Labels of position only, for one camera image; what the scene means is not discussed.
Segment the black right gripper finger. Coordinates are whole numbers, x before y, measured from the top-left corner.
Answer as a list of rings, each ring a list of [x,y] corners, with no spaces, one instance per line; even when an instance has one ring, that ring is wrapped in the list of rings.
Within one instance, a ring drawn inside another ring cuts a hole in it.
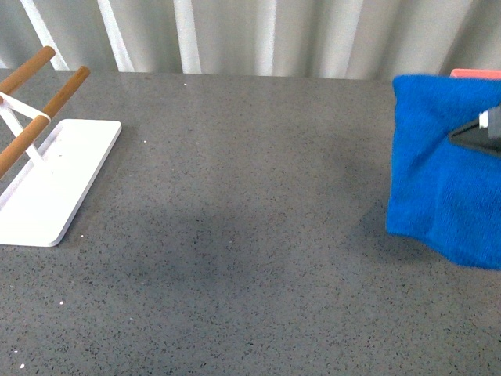
[[[500,158],[500,105],[481,112],[476,120],[452,130],[449,141]]]

